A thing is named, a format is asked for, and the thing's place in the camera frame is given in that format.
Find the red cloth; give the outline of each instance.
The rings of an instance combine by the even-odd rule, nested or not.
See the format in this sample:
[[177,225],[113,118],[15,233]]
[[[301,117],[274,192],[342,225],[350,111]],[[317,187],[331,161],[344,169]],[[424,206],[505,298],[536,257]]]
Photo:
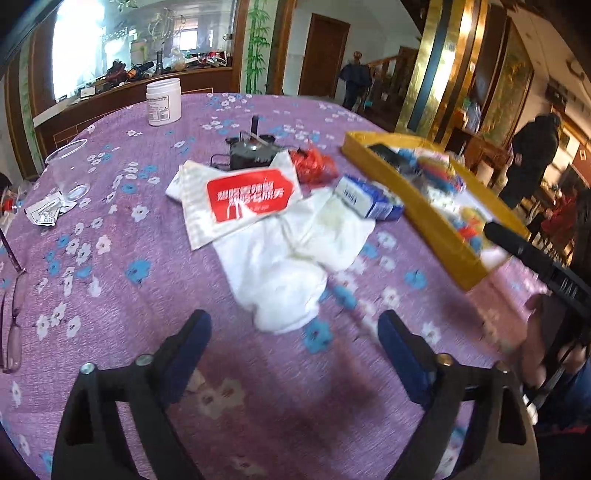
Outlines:
[[575,197],[562,197],[552,217],[542,222],[542,230],[559,245],[565,245],[573,237],[577,221],[577,202]]

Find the black stripe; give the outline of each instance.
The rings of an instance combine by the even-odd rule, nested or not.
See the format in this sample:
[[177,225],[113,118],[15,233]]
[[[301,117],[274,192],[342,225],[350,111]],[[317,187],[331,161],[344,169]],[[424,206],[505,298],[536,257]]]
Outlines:
[[470,29],[470,33],[466,42],[466,49],[464,50],[460,71],[456,77],[456,84],[453,86],[452,95],[449,97],[447,108],[443,114],[441,123],[439,124],[437,135],[435,136],[435,143],[440,143],[441,140],[443,140],[447,126],[449,125],[453,112],[456,109],[456,103],[462,90],[462,84],[464,83],[466,73],[470,67],[470,58],[472,57],[472,49],[474,48],[474,40],[476,38],[476,30],[478,29],[478,17],[480,16],[481,6],[482,4],[480,0],[474,1],[474,8],[472,9],[472,28]]
[[435,81],[435,75],[437,68],[439,67],[439,61],[441,60],[441,54],[443,53],[443,47],[445,46],[445,39],[447,37],[447,28],[449,27],[449,21],[452,17],[452,5],[453,0],[443,0],[443,8],[441,11],[441,18],[439,25],[435,32],[435,39],[433,40],[433,49],[431,50],[431,56],[427,63],[427,69],[425,70],[425,78],[423,84],[418,92],[417,101],[414,104],[413,112],[408,121],[408,129],[416,132],[418,125],[423,117],[425,108],[427,107],[427,101],[429,100],[429,93],[433,87]]

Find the gold pillar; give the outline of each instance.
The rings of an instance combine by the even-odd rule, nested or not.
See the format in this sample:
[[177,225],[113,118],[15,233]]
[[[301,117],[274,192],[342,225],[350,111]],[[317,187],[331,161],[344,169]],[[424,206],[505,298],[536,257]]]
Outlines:
[[[478,21],[474,21],[478,6]],[[397,132],[433,140],[442,120],[446,120],[449,137],[450,108],[461,106],[466,97],[482,45],[487,11],[488,0],[431,0]],[[476,29],[473,42],[469,42],[473,29]],[[465,55],[470,56],[468,68]]]

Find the eyeglasses temple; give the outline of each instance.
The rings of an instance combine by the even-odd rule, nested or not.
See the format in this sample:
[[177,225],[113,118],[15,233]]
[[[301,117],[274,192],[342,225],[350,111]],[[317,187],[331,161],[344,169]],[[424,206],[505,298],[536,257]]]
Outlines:
[[17,258],[14,256],[14,252],[12,251],[12,248],[10,248],[10,245],[8,245],[8,240],[6,240],[6,236],[4,235],[4,232],[2,231],[1,228],[0,228],[0,240],[2,240],[2,244],[3,244],[4,248],[6,248],[6,252],[8,254],[8,258],[10,259],[10,262],[12,263],[12,266],[17,271],[17,273],[21,273],[22,272],[21,264],[18,262]]

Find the white plastic jar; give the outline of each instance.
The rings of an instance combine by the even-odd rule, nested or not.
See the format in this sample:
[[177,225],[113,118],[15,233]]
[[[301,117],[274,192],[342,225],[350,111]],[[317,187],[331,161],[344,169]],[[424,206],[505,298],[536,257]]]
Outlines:
[[165,79],[146,88],[148,122],[154,127],[168,125],[181,118],[181,80]]

